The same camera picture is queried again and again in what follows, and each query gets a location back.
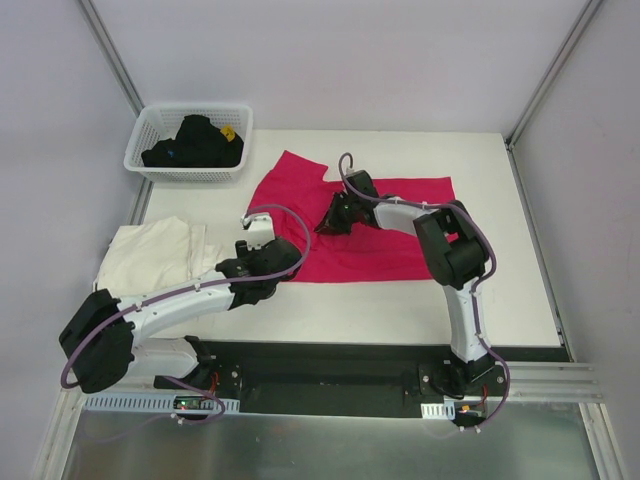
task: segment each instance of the white table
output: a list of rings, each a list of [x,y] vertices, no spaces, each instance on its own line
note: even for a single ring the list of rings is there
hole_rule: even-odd
[[[177,215],[208,225],[208,242],[234,257],[239,218],[284,150],[330,166],[349,151],[373,178],[450,176],[456,197],[491,241],[498,272],[484,286],[495,345],[559,345],[509,159],[499,134],[257,130],[242,179],[232,185],[157,184],[145,222]],[[274,297],[201,317],[159,336],[237,341],[448,344],[449,317],[434,281],[285,283]]]

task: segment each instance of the gray floor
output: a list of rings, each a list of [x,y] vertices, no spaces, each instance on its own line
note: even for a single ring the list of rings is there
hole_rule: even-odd
[[[107,437],[149,418],[83,412]],[[597,479],[577,406],[508,404],[481,434],[448,422],[228,415],[206,426],[160,419],[107,444],[76,433],[69,480]]]

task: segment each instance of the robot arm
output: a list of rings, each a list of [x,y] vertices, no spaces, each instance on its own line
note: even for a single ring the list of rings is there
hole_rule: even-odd
[[[102,322],[114,315],[121,318],[104,328],[77,357],[73,370],[83,392],[104,390],[125,375],[183,378],[194,373],[209,360],[197,337],[150,337],[201,315],[255,305],[272,296],[280,281],[295,276],[293,272],[265,278],[301,259],[293,244],[275,237],[271,217],[251,215],[243,224],[246,239],[236,243],[237,258],[224,260],[195,280],[147,295],[113,298],[105,289],[87,297],[59,338],[67,358]]]
[[[365,171],[348,173],[345,181],[368,197],[378,195]],[[472,285],[485,273],[488,252],[471,226],[453,209],[423,209],[395,203],[398,197],[384,198],[385,203],[358,196],[351,189],[334,194],[329,211],[315,231],[339,235],[351,232],[354,223],[384,230],[397,230],[417,237],[426,264],[434,280],[444,288],[451,321],[451,362],[449,383],[457,393],[493,368],[495,361],[482,345],[476,329],[472,302]],[[464,208],[461,202],[456,206]],[[476,292],[480,335],[485,335],[482,302]]]

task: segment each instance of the black cloth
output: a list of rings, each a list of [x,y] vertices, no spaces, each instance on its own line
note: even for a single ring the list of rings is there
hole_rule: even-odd
[[[176,139],[161,140],[142,152],[145,167],[231,168],[240,163],[244,142],[236,133],[230,142],[207,117],[187,115]]]

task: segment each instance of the metal frame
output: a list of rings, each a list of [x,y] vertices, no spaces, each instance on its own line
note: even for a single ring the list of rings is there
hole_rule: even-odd
[[[550,66],[537,85],[531,99],[528,101],[522,115],[519,117],[512,132],[508,135],[506,148],[518,187],[521,201],[525,210],[525,217],[533,239],[549,302],[554,310],[559,333],[563,331],[557,303],[549,282],[544,257],[540,250],[536,233],[535,220],[531,213],[526,191],[517,170],[513,157],[513,147],[531,122],[537,109],[546,98],[547,93],[558,78],[569,57],[575,50],[588,26],[593,22],[605,0],[588,0],[564,39],[560,49],[554,56]],[[92,0],[76,0],[91,31],[98,43],[113,75],[121,86],[132,110],[138,115],[144,102],[140,97],[123,61],[120,57],[107,28]],[[139,224],[144,220],[145,212],[153,190],[153,183],[144,179],[128,218],[129,224]],[[571,355],[570,345],[565,336],[565,347]],[[579,363],[536,363],[509,362],[512,367],[512,396],[515,402],[570,402],[579,403],[585,421],[587,434],[592,446],[594,458],[601,478],[622,479],[625,472],[620,462],[620,455],[615,444],[611,426],[608,421],[606,407],[603,404],[602,392],[590,365]],[[148,392],[149,386],[137,385],[135,389]],[[80,411],[87,396],[77,392],[61,392],[56,410],[54,423],[47,434],[45,448],[41,451],[37,463],[37,478],[60,478],[69,454],[73,432],[77,424]]]

